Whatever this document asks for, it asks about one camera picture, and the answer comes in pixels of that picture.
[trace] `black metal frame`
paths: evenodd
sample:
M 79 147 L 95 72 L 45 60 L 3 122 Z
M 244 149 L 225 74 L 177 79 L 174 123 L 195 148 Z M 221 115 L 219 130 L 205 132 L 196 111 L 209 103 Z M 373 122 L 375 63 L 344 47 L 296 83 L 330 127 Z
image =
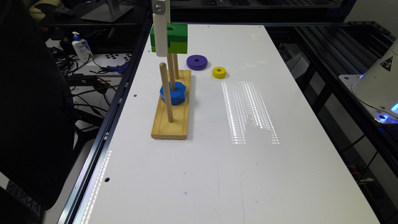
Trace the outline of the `black metal frame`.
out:
M 239 1 L 240 6 L 173 6 L 172 22 L 264 24 L 267 22 L 343 22 L 356 0 L 344 0 L 341 6 L 250 6 Z
M 375 121 L 338 79 L 338 75 L 363 74 L 377 60 L 375 55 L 337 27 L 296 27 L 295 31 L 297 44 L 326 83 L 312 105 L 314 113 L 320 111 L 333 93 L 398 177 L 398 126 Z M 383 42 L 386 51 L 393 39 L 384 36 L 382 40 L 371 41 Z M 311 77 L 311 73 L 306 73 L 303 80 L 307 82 Z

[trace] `purple ring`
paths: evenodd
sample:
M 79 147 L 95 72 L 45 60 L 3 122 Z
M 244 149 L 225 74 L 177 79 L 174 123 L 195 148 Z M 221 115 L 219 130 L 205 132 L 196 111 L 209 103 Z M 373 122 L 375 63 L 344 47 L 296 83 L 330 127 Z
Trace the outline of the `purple ring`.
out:
M 202 70 L 207 66 L 207 58 L 202 55 L 191 55 L 187 58 L 188 68 Z

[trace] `white table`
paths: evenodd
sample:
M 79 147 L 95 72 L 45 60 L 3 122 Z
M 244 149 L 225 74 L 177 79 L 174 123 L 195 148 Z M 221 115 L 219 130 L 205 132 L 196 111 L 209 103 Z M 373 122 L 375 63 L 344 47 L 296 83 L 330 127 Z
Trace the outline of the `white table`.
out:
M 184 141 L 150 137 L 166 59 L 149 50 L 75 223 L 379 223 L 263 26 L 189 25 L 180 69 L 209 64 Z

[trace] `blue hexagonal block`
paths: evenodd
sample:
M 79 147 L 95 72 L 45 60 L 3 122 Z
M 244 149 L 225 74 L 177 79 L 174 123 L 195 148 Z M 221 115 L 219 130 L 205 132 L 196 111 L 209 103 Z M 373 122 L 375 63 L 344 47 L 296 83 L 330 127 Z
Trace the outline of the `blue hexagonal block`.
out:
M 185 101 L 185 97 L 187 97 L 187 87 L 185 87 L 185 85 L 180 82 L 175 82 L 175 90 L 174 91 L 170 90 L 170 95 L 172 98 L 172 105 L 177 106 Z M 163 87 L 160 89 L 160 98 L 164 102 Z

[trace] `metal bracket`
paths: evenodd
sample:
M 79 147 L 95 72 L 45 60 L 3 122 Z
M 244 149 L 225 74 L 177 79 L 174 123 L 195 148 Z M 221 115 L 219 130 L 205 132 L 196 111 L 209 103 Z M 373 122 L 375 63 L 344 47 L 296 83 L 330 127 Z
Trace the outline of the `metal bracket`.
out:
M 152 12 L 157 15 L 164 15 L 166 13 L 166 2 L 162 0 L 153 0 Z

